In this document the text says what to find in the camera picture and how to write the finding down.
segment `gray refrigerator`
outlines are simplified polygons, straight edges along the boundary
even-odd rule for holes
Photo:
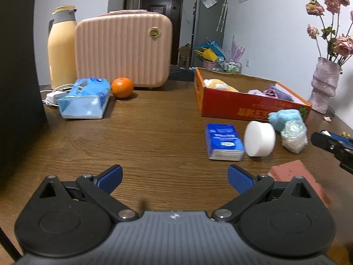
[[[191,66],[202,67],[203,61],[195,53],[196,47],[204,45],[206,42],[216,41],[222,47],[224,30],[221,32],[222,22],[216,31],[218,21],[222,12],[224,0],[216,0],[217,3],[207,8],[203,3],[205,0],[195,0],[194,23],[191,38]]]

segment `light blue plush toy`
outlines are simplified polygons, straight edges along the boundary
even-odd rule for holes
[[[299,110],[279,110],[276,113],[269,113],[268,120],[278,132],[284,129],[285,123],[290,120],[302,120]]]

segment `yellow thermos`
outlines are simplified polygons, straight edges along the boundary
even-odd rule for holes
[[[55,9],[49,22],[48,61],[52,89],[77,79],[75,61],[75,6]]]

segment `red sponge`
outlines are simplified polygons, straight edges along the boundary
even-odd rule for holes
[[[273,166],[270,170],[270,175],[275,181],[291,181],[294,176],[304,176],[320,197],[324,205],[329,207],[331,204],[331,200],[324,193],[322,186],[316,182],[315,178],[300,160]]]

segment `wooden table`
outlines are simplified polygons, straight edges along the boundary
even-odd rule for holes
[[[0,226],[13,234],[16,218],[46,175],[62,181],[83,173],[98,174],[113,164],[124,169],[124,180],[113,196],[142,210],[206,210],[209,214],[237,195],[228,184],[228,161],[210,161],[204,130],[206,123],[234,124],[241,137],[246,121],[201,117],[193,83],[168,81],[157,90],[139,90],[127,101],[111,100],[101,120],[63,120],[58,110],[46,108],[48,124],[0,187]],[[331,123],[312,112],[308,136],[326,129],[352,133],[340,119]],[[237,164],[253,174],[271,166],[300,159],[332,200],[337,225],[334,244],[353,244],[353,176],[341,169],[328,152],[308,145],[300,154],[281,146],[272,154],[245,158]],[[0,263],[11,259],[0,248]]]

